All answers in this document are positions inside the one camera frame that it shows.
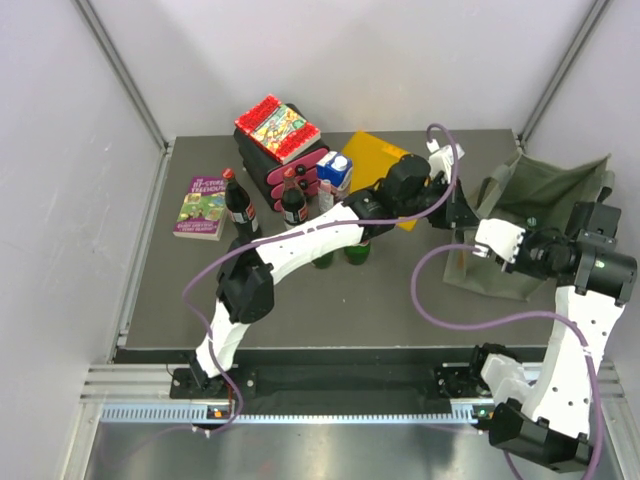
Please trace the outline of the green canvas bag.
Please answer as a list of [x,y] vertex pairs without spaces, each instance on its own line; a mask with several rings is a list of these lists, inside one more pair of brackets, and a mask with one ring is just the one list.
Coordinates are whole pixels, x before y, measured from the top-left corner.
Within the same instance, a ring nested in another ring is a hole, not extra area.
[[[500,165],[467,197],[484,218],[507,220],[523,228],[563,230],[578,201],[608,197],[615,185],[615,174],[607,168],[609,158],[592,161],[572,169],[562,169],[535,160],[520,149]],[[529,227],[527,218],[537,225]],[[477,294],[528,301],[544,282],[520,273],[506,274],[500,266],[467,251],[448,254],[443,282]]]

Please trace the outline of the grape juice carton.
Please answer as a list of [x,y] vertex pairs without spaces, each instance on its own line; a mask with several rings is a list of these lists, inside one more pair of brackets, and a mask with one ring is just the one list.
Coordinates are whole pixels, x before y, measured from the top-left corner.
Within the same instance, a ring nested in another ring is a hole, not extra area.
[[340,152],[329,151],[316,164],[321,213],[344,200],[350,192],[353,162]]

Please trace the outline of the cola bottle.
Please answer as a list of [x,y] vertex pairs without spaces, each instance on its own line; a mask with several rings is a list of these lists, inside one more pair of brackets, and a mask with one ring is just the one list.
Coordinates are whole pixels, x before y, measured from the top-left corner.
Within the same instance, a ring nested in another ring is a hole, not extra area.
[[281,209],[287,229],[293,229],[308,220],[306,196],[296,180],[293,168],[287,168],[283,174]]
[[231,168],[222,171],[225,180],[225,205],[238,235],[249,240],[262,236],[254,204]]

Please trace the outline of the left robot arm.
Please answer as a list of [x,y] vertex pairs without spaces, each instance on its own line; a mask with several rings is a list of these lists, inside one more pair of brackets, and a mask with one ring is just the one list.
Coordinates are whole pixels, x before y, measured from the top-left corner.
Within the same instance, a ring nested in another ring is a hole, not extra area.
[[455,217],[456,207],[466,202],[458,180],[461,155],[457,147],[428,158],[405,155],[384,178],[311,221],[263,239],[237,238],[212,265],[218,271],[214,314],[190,362],[194,387],[209,397],[224,390],[245,332],[271,312],[276,285],[295,270],[405,221],[425,218],[447,230],[461,226]]

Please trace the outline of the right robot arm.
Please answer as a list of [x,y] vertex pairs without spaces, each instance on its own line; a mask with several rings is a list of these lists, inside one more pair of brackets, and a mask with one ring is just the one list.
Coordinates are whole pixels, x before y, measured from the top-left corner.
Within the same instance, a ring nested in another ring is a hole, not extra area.
[[479,255],[495,255],[503,271],[556,283],[554,324],[536,382],[514,353],[489,343],[475,348],[466,380],[494,400],[490,444],[557,473],[588,470],[597,450],[589,442],[591,376],[638,277],[636,259],[616,250],[620,217],[616,207],[580,201],[563,231],[486,219],[474,238]]

